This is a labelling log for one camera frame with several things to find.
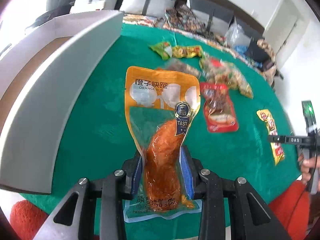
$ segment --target green snack packet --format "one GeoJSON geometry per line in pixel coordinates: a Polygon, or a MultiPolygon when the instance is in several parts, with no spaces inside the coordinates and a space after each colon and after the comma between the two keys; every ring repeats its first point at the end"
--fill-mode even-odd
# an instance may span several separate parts
{"type": "Polygon", "coordinates": [[[158,53],[162,60],[168,60],[172,57],[172,47],[167,41],[157,43],[156,45],[150,45],[150,49],[158,53]]]}

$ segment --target black cable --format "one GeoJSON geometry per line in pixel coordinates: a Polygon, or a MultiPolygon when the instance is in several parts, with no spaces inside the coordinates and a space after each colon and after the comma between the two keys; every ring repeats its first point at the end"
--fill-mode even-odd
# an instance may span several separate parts
{"type": "MultiPolygon", "coordinates": [[[[315,167],[314,167],[314,169],[313,169],[313,172],[312,172],[312,175],[311,175],[310,181],[312,181],[312,180],[313,180],[313,176],[314,176],[314,174],[315,174],[315,172],[316,172],[317,162],[318,162],[318,143],[317,143],[317,135],[318,135],[318,130],[317,130],[317,129],[315,129],[315,139],[316,139],[316,161],[315,161],[315,167]]],[[[290,217],[289,217],[289,220],[288,220],[288,224],[287,224],[287,226],[286,226],[286,228],[285,228],[285,230],[286,230],[286,231],[288,231],[288,227],[289,227],[289,225],[290,225],[290,222],[291,222],[292,216],[293,216],[293,214],[294,214],[294,212],[295,212],[295,210],[296,210],[296,208],[297,208],[297,205],[298,205],[298,203],[299,203],[299,201],[300,201],[300,199],[301,199],[301,197],[302,197],[303,193],[305,192],[305,190],[306,190],[306,189],[304,189],[304,190],[301,192],[301,194],[300,194],[300,196],[299,196],[299,198],[298,198],[297,202],[295,203],[295,205],[294,205],[294,207],[293,207],[293,209],[292,209],[292,212],[291,212],[290,217]]]]}

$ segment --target human hand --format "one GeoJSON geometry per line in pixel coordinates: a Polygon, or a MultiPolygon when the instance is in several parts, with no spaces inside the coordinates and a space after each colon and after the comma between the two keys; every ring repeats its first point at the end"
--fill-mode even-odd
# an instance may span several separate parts
{"type": "MultiPolygon", "coordinates": [[[[309,169],[310,168],[314,168],[315,167],[315,162],[316,159],[313,157],[309,160],[304,160],[303,159],[303,154],[301,154],[298,158],[298,162],[302,161],[302,165],[301,165],[301,172],[302,172],[302,183],[304,185],[307,184],[307,182],[311,179],[311,174],[309,173],[309,169]]],[[[317,168],[320,168],[320,158],[317,161],[317,168]]],[[[318,191],[320,191],[320,181],[318,182],[318,191]]]]}

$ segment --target table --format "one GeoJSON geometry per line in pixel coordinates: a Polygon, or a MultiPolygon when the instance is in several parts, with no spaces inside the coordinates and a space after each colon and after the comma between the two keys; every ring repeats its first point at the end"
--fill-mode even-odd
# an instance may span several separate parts
{"type": "MultiPolygon", "coordinates": [[[[191,155],[205,168],[220,177],[245,177],[269,203],[299,176],[294,146],[283,145],[285,160],[274,165],[267,129],[256,111],[269,109],[278,132],[289,134],[283,109],[267,82],[254,70],[226,52],[168,30],[123,24],[121,37],[109,49],[84,86],[65,127],[54,168],[52,194],[23,196],[50,213],[67,191],[81,177],[103,178],[132,158],[135,144],[124,117],[124,82],[129,66],[155,69],[165,62],[148,48],[161,41],[173,46],[201,45],[210,55],[233,62],[252,87],[254,98],[246,98],[231,90],[239,130],[232,133],[209,133],[202,107],[192,122],[185,144],[191,155]]],[[[199,68],[199,58],[182,59],[199,68]]],[[[226,226],[230,225],[228,203],[226,226]]],[[[97,203],[95,233],[99,233],[100,202],[97,203]]],[[[196,236],[200,214],[184,214],[173,220],[154,218],[126,223],[128,240],[171,240],[196,236]]]]}

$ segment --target red fuzzy object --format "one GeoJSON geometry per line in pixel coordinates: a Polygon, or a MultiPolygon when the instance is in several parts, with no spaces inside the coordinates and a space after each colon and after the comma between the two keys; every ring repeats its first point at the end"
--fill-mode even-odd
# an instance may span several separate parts
{"type": "Polygon", "coordinates": [[[269,204],[269,208],[292,240],[303,240],[306,237],[310,202],[309,193],[305,191],[305,185],[301,181],[294,181],[285,192],[269,204]]]}
{"type": "Polygon", "coordinates": [[[10,224],[21,240],[32,240],[47,217],[48,214],[40,208],[22,200],[13,205],[10,224]]]}

